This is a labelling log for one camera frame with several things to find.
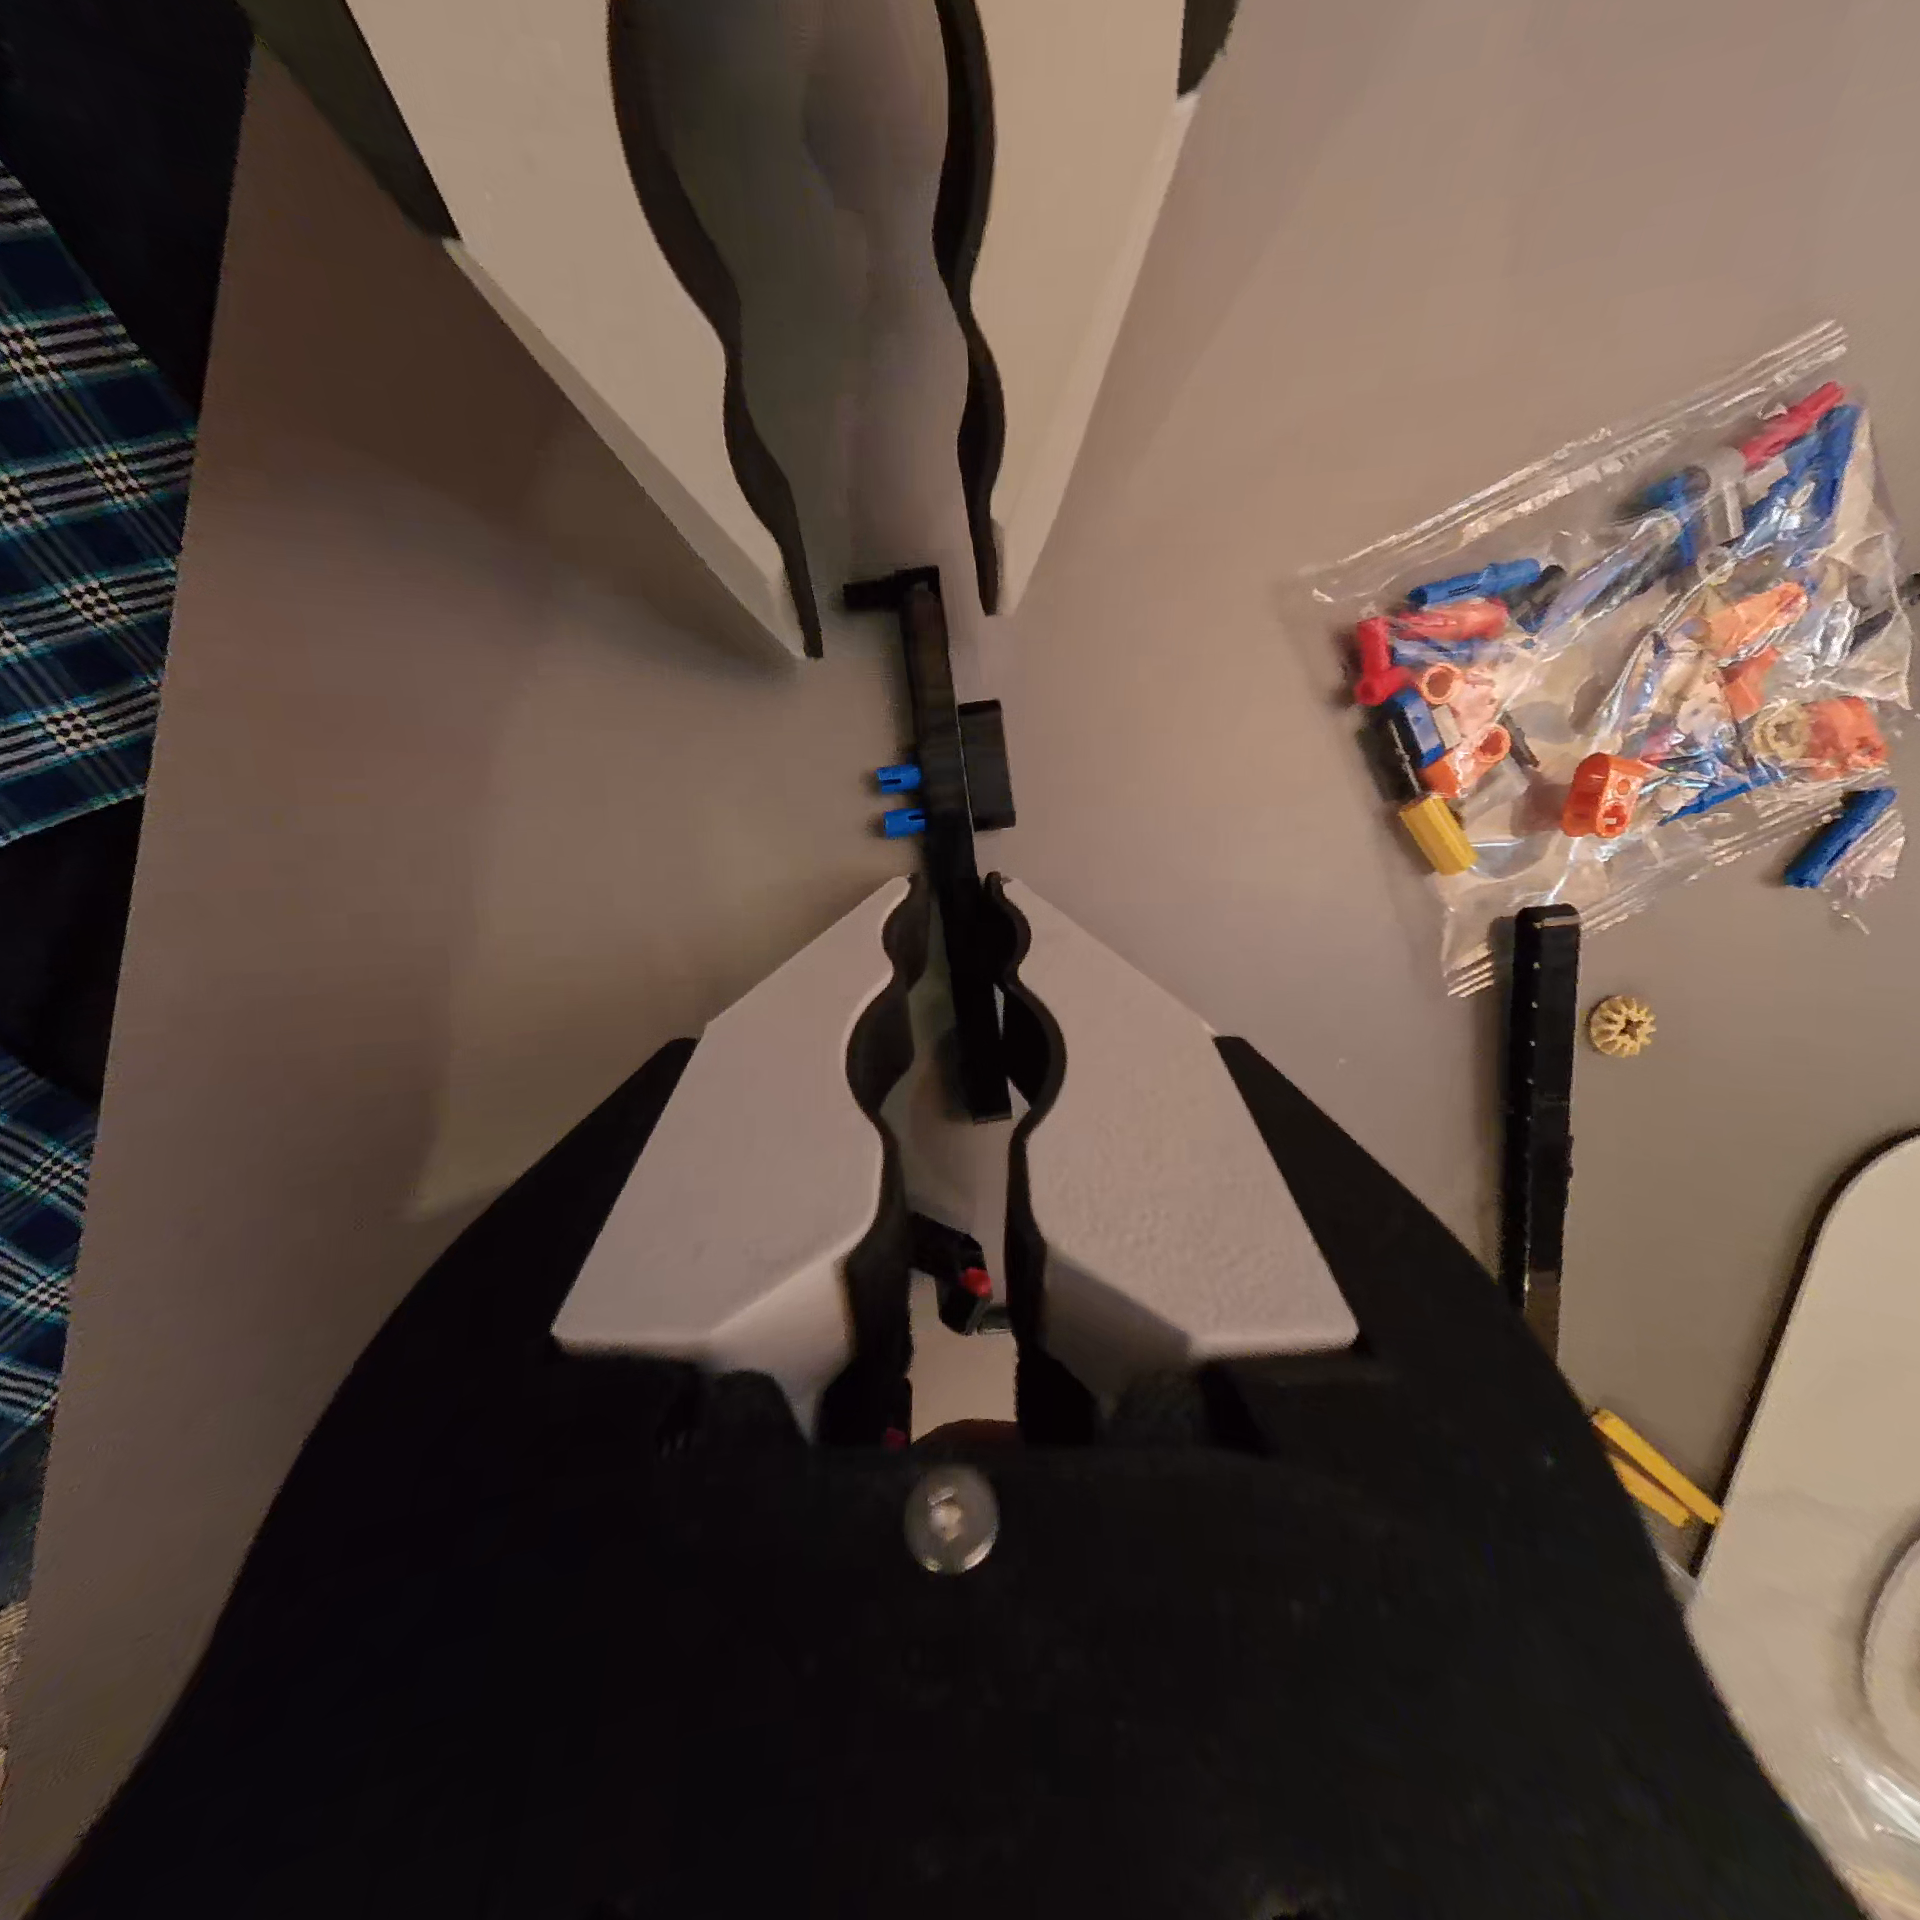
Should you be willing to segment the blue lego pin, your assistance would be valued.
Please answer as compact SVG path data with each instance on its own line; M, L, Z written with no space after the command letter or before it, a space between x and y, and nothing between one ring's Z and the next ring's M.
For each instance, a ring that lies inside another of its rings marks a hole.
M1788 860L1782 888L1819 892L1897 814L1891 785L1849 792L1836 814Z

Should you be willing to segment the thin black lego beam blue pins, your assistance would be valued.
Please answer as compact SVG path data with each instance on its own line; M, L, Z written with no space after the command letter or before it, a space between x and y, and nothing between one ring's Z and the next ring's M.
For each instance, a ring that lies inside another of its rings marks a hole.
M842 591L842 601L848 613L892 613L899 631L912 756L878 766L878 792L896 798L878 827L892 840L922 840L922 872L947 941L955 1092L970 1120L1007 1120L1010 1078L995 1003L1003 933L980 869L980 831L970 824L955 718L963 697L953 678L944 575L938 568L912 568L856 581Z

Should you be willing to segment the white stand with flat base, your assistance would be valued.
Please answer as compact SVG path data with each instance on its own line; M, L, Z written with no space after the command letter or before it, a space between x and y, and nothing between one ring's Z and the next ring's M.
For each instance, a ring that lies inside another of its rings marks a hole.
M1687 1622L1792 1809L1819 1721L1920 1720L1915 1136L1811 1236Z

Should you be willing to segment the long thick black lego beam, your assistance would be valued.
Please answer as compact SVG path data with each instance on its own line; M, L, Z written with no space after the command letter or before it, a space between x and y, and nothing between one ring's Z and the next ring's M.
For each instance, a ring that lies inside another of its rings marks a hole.
M1498 1045L1498 1286L1547 1352L1561 1352L1571 1191L1576 961L1571 903L1520 909Z

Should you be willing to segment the long yellow lego axle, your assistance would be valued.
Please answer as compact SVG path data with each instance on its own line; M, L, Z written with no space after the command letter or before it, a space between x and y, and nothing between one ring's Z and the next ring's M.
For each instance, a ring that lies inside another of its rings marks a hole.
M1666 1479L1694 1509L1694 1528L1719 1528L1719 1497L1704 1496L1704 1484L1698 1484L1681 1468L1672 1468L1671 1455L1658 1455L1633 1421L1611 1406L1592 1406L1592 1432L1602 1433L1607 1455L1619 1455L1647 1475Z

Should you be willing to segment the black lego crank assembly red pins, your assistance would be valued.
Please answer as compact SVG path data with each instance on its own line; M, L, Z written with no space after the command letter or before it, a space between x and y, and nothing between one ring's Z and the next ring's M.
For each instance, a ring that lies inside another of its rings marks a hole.
M938 1323L953 1335L990 1335L1010 1324L1007 1301L995 1301L990 1252L972 1236L930 1212L912 1212L912 1268L916 1275L935 1279Z

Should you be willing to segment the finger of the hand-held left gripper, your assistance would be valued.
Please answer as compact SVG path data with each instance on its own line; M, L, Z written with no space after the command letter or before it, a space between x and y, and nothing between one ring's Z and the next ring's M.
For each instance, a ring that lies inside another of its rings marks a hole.
M938 0L935 260L982 613L1015 613L1070 491L1202 86L1202 5Z
M790 479L744 396L732 265L658 124L643 5L347 5L446 196L446 253L790 656L825 655Z

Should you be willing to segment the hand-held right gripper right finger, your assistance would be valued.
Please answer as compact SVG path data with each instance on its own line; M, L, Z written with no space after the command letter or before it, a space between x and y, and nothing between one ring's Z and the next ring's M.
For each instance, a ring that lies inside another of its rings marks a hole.
M1028 881L990 878L1007 948L1007 1305L1015 1415L1090 1445L1159 1381L1343 1356L1358 1316L1216 1029Z

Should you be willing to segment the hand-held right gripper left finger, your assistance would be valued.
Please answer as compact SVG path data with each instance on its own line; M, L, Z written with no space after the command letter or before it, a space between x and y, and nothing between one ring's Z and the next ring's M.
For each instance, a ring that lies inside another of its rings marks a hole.
M767 1374L819 1433L860 1343L851 1260L899 1196L878 1110L920 973L922 878L886 878L711 1019L553 1316L563 1352Z

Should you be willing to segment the clear bag of colourful lego pins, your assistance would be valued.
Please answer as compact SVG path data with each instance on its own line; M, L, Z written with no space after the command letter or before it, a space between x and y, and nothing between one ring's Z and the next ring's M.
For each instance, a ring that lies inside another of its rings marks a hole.
M1303 575L1439 915L1619 927L1887 783L1915 549L1836 321Z

